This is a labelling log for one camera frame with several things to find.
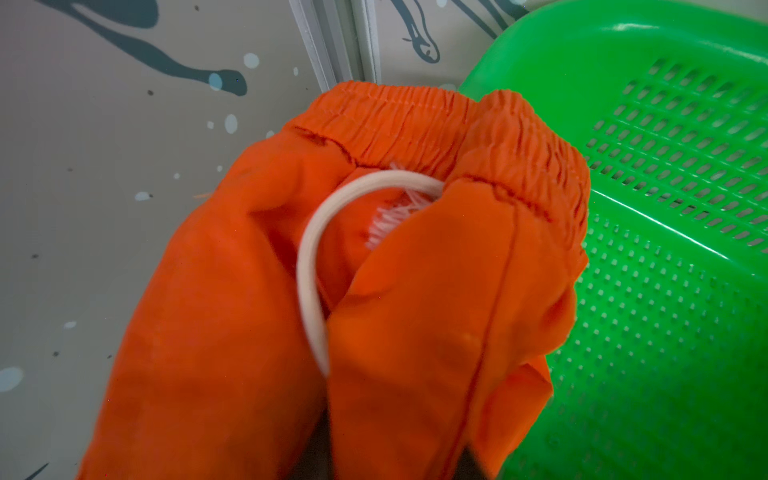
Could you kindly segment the green plastic basket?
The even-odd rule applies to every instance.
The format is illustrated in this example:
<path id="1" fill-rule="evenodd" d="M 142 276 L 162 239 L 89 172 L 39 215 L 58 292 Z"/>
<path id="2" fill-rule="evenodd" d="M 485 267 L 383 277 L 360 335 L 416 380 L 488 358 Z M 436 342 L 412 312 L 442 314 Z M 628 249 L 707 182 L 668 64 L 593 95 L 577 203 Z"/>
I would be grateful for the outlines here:
<path id="1" fill-rule="evenodd" d="M 461 85 L 520 93 L 592 192 L 576 324 L 504 479 L 767 475 L 767 27 L 690 3 L 558 1 Z"/>

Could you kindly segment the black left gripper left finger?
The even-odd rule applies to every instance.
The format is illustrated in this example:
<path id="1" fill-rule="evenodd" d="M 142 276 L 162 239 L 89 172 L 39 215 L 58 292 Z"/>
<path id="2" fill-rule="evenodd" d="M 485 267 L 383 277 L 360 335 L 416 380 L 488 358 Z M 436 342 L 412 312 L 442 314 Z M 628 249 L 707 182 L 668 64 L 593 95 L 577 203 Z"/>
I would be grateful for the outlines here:
<path id="1" fill-rule="evenodd" d="M 328 414 L 323 413 L 288 479 L 331 480 L 332 478 L 330 422 Z"/>

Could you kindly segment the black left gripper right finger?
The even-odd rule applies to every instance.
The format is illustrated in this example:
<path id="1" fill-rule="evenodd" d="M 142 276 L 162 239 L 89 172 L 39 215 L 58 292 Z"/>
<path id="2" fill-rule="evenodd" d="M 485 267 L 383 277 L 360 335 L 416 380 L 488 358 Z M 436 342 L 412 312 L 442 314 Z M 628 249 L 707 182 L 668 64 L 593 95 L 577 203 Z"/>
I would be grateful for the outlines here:
<path id="1" fill-rule="evenodd" d="M 485 471 L 469 447 L 465 447 L 457 460 L 455 480 L 487 480 Z"/>

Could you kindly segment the aluminium frame corner post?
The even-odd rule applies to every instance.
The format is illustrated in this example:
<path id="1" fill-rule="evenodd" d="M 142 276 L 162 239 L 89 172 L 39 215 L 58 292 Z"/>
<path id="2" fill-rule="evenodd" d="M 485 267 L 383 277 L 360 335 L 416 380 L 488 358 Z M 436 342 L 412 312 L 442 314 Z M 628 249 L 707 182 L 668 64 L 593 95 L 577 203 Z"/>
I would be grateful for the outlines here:
<path id="1" fill-rule="evenodd" d="M 346 81 L 381 84 L 375 3 L 370 0 L 290 0 L 322 92 Z"/>

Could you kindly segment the orange shorts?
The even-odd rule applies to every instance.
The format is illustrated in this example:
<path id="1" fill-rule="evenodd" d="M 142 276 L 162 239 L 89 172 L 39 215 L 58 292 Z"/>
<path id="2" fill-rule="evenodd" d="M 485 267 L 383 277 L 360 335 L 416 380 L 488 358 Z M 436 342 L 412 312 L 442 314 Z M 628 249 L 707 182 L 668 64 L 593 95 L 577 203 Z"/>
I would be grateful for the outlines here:
<path id="1" fill-rule="evenodd" d="M 340 84 L 179 227 L 82 479 L 495 476 L 553 392 L 589 171 L 518 93 Z"/>

